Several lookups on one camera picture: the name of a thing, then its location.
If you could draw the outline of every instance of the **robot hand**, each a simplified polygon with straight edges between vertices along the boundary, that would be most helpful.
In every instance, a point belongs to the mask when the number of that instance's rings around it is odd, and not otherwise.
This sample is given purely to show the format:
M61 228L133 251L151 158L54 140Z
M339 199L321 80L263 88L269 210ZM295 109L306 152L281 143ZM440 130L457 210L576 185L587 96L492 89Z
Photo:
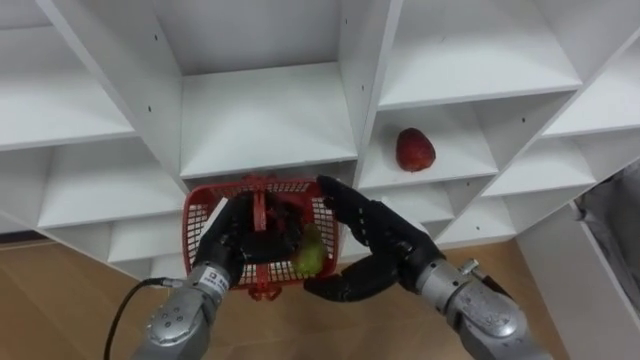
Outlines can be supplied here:
M308 279L304 288L330 301L359 301L399 282L418 293L417 280L432 262L444 255L426 233L416 229L379 201L369 200L341 182L318 176L325 206L347 225L371 255L350 265L342 274Z
M243 240L251 236L252 200L241 193L219 205L200 239L193 270L154 313L135 360L200 359L209 347L211 327L222 298L242 276Z
M384 204L326 176L317 182L325 205L371 255L342 274L306 280L308 292L330 301L359 301L399 282L446 317L475 359L552 359L533 340L522 310L475 260L458 269L429 235Z

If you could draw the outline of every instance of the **red plastic basket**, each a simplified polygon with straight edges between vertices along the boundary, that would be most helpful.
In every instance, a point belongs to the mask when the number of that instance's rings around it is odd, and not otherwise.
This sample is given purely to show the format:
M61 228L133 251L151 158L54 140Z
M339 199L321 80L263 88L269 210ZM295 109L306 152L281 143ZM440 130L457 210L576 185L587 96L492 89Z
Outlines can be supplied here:
M182 224L182 247L184 265L187 274L198 249L198 235L202 227L222 197L231 198L243 191L254 191L256 194L265 190L280 196L293 197L303 207L303 221L315 223L322 233L322 242L327 249L327 258L322 271L316 277L331 275L336 267L338 251L338 223L333 212L322 202L322 193L315 180L277 180L248 176L242 182L203 185L195 188L184 204ZM263 224L259 218L264 217L259 208L254 209L256 229L261 230ZM274 300L282 292L282 286L302 282L308 276L298 274L290 261L278 261L261 265L246 265L240 283L234 289L248 289L254 300Z

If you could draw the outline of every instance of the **apple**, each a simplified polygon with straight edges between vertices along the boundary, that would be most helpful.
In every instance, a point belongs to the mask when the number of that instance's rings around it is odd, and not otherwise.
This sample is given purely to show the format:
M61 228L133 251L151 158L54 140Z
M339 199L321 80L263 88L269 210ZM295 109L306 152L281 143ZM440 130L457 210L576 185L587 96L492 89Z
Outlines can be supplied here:
M436 150L420 130L408 128L400 132L396 142L396 161L402 170L424 170L435 160Z

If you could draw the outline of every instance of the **pear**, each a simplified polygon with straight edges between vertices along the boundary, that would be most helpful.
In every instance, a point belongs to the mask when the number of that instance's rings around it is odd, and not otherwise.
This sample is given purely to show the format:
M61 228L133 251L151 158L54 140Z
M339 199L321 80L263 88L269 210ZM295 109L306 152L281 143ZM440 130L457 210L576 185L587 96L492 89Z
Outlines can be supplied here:
M315 224L306 224L298 251L293 255L293 269L301 275L313 276L322 271L327 249L322 242L322 233Z

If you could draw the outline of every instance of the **wooden floor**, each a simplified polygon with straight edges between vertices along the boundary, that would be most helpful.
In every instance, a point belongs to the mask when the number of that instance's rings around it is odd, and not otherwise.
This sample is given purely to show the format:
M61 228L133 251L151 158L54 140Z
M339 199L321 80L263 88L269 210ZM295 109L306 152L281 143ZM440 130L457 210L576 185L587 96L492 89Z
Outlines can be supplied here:
M568 359L514 241L447 251L480 260L524 308L535 336ZM60 245L0 251L0 359L101 359L107 328L134 280ZM113 359L128 359L166 290L131 302ZM470 359L444 319L399 286L368 301L333 304L285 289L273 303L228 295L206 359Z

